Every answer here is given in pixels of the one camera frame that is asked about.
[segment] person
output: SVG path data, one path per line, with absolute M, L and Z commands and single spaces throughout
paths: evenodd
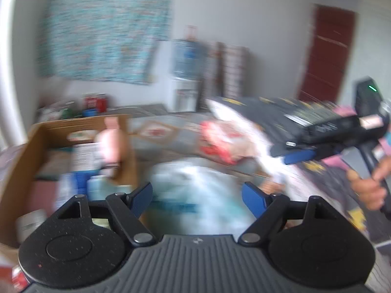
M 354 170 L 350 169 L 347 171 L 351 188 L 370 210 L 379 210 L 384 205 L 387 190 L 380 185 L 380 182 L 390 174 L 391 156 L 387 156 L 379 162 L 371 178 L 363 180 Z

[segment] dark red door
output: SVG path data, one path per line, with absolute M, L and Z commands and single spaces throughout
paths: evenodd
M 356 13 L 318 5 L 308 66 L 299 99 L 335 102 L 347 66 Z

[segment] cardboard box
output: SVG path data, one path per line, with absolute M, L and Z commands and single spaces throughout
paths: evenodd
M 129 115 L 116 115 L 122 130 L 128 133 Z M 106 116 L 43 122 L 34 125 L 29 132 L 29 141 L 20 154 L 14 159 L 8 177 L 4 179 L 0 190 L 0 253 L 12 262 L 17 263 L 17 247 L 15 221 L 26 214 L 26 204 L 35 174 L 44 162 L 45 153 L 50 148 L 69 147 L 67 135 L 81 130 L 102 131 L 106 128 Z M 136 158 L 132 146 L 128 158 L 122 163 L 117 185 L 132 185 L 136 188 Z

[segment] white plastic bag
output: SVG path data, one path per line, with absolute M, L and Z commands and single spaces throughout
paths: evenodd
M 237 239 L 255 218 L 242 201 L 235 176 L 211 168 L 215 163 L 186 158 L 152 168 L 154 197 L 148 224 L 163 234 L 232 234 Z

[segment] light blue container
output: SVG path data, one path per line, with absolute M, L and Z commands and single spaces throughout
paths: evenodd
M 174 75 L 198 80 L 200 76 L 201 46 L 199 42 L 174 41 Z

